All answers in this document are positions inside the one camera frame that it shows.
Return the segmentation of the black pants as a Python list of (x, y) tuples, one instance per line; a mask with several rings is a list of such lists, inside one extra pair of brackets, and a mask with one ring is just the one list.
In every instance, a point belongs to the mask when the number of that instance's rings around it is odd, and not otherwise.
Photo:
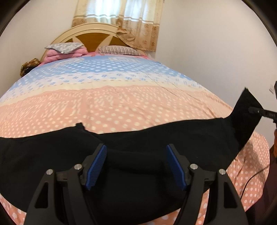
[(78, 123), (35, 136), (1, 138), (1, 194), (27, 210), (46, 170), (68, 170), (102, 143), (107, 146), (107, 158), (95, 186), (84, 192), (92, 221), (147, 223), (179, 209), (185, 197), (166, 162), (166, 146), (173, 144), (204, 170), (227, 169), (261, 119), (249, 112), (250, 107), (260, 103), (245, 89), (226, 118), (106, 134), (87, 131)]

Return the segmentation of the pink blue dotted bedspread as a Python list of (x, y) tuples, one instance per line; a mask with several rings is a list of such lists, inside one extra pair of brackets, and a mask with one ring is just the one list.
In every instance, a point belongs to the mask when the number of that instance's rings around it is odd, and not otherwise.
[(98, 55), (39, 66), (1, 97), (1, 136), (24, 137), (83, 123), (95, 133), (226, 117), (205, 87), (138, 56)]

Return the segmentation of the pink folded blanket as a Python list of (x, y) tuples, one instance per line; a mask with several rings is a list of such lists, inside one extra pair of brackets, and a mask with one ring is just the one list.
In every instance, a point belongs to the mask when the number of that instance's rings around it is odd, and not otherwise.
[(61, 53), (56, 50), (48, 50), (46, 52), (46, 57), (42, 60), (42, 63), (46, 64), (57, 60), (81, 57), (87, 54), (88, 54), (87, 49), (83, 47), (77, 50), (74, 50), (73, 52), (70, 52), (70, 53)]

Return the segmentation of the beige floral curtain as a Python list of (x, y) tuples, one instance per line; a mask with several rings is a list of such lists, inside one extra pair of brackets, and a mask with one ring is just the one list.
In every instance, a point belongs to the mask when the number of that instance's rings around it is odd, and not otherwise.
[(90, 0), (78, 1), (72, 27), (85, 23), (107, 23), (128, 46), (155, 52), (164, 1)]

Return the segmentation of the grey patterned pillow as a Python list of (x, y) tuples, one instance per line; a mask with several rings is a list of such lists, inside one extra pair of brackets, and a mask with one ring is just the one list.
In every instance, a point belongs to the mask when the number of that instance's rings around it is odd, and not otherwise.
[(68, 42), (68, 43), (57, 43), (57, 44), (50, 44), (45, 47), (47, 50), (55, 50), (62, 54), (68, 54), (73, 52), (74, 50), (77, 50), (84, 45), (82, 43), (76, 43), (76, 42)]

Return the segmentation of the striped pillow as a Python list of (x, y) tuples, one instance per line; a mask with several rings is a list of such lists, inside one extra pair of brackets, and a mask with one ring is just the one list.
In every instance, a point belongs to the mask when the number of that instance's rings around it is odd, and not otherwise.
[(114, 54), (114, 55), (132, 55), (140, 56), (141, 54), (131, 47), (126, 46), (103, 46), (99, 48), (101, 54)]

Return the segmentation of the cream wooden headboard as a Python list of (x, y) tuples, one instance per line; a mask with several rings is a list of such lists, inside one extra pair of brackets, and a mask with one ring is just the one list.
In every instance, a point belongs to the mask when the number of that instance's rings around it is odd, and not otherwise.
[(59, 35), (52, 44), (76, 42), (83, 44), (88, 52), (97, 52), (103, 46), (127, 46), (117, 36), (118, 27), (108, 23), (85, 23)]

